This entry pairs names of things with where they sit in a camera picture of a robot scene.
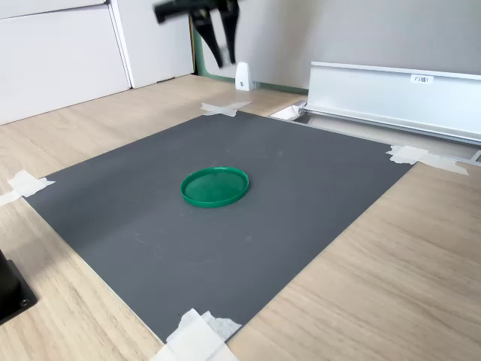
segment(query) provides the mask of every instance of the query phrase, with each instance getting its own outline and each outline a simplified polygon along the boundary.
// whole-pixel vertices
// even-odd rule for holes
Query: gray mat
[[[389,149],[242,112],[199,117],[58,171],[26,200],[165,341],[190,308],[249,322],[411,168]],[[215,165],[244,170],[247,195],[185,203],[183,179]]]

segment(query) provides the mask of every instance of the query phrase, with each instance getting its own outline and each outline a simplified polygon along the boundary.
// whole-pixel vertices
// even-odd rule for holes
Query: cabinet door
[[[1,0],[0,19],[103,3],[105,0]]]
[[[130,80],[134,88],[193,73],[189,17],[158,24],[159,0],[112,0]]]
[[[0,124],[127,90],[107,5],[0,20]]]

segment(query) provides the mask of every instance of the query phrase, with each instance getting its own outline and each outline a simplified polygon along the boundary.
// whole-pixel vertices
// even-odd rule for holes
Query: green lid
[[[202,169],[188,176],[180,191],[191,205],[203,208],[223,207],[237,202],[249,190],[249,177],[230,167]]]

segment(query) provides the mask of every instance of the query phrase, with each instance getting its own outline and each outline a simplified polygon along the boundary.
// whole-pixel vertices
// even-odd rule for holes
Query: masking tape
[[[230,319],[215,318],[210,312],[199,316],[191,309],[151,361],[237,361],[224,342],[240,327]]]
[[[204,115],[216,115],[216,114],[224,114],[228,117],[235,117],[237,110],[242,108],[245,105],[248,105],[252,102],[242,102],[242,103],[232,103],[227,105],[226,107],[217,107],[216,105],[202,103],[201,109],[207,111],[208,113]]]
[[[396,163],[415,164],[416,162],[421,162],[434,168],[444,169],[445,171],[469,175],[467,170],[457,165],[454,159],[435,156],[434,154],[430,154],[426,149],[392,145],[391,150],[386,153],[391,154],[392,157],[390,160]]]
[[[39,190],[54,183],[55,182],[47,180],[46,178],[37,179],[23,169],[8,181],[8,184],[10,184],[14,190],[0,196],[0,206],[16,201],[22,196],[30,197]]]

